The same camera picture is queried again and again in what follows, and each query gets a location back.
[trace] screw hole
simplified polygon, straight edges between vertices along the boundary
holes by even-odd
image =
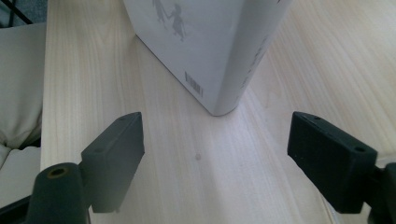
[[[49,179],[54,179],[61,177],[67,173],[67,168],[66,167],[55,167],[51,171],[49,171],[47,177]]]
[[[366,149],[362,148],[362,147],[355,147],[355,150],[359,151],[359,152],[365,152]]]

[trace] barcode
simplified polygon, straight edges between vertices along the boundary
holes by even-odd
[[[187,83],[189,83],[189,85],[201,96],[204,97],[204,89],[201,88],[200,85],[198,85],[198,83],[192,79],[192,77],[189,76],[189,74],[187,74],[187,72],[184,72],[184,75],[186,77],[186,81]]]

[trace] light wooden surface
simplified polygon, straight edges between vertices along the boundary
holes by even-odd
[[[291,113],[396,161],[396,4],[295,0],[240,105],[211,117],[134,36],[118,0],[50,0],[41,168],[143,113],[146,155],[119,214],[92,223],[363,223],[287,156]]]

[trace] printed graphic on box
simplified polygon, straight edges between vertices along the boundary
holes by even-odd
[[[186,28],[184,27],[183,20],[181,19],[180,5],[175,3],[175,9],[171,12],[169,16],[166,13],[166,10],[163,7],[163,3],[161,2],[161,0],[152,0],[152,5],[157,10],[158,22],[161,22],[163,24],[163,27],[165,27],[165,29],[166,29],[166,25],[163,15],[165,15],[166,19],[168,20],[171,20],[173,18],[172,28],[174,29],[174,35],[179,35],[180,40],[183,41],[184,36],[186,35]]]

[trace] white fabric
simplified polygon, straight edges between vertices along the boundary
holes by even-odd
[[[2,168],[11,148],[0,145],[0,169]]]
[[[32,194],[39,172],[39,147],[11,150],[0,170],[0,208]]]
[[[0,144],[40,136],[46,23],[0,29]]]

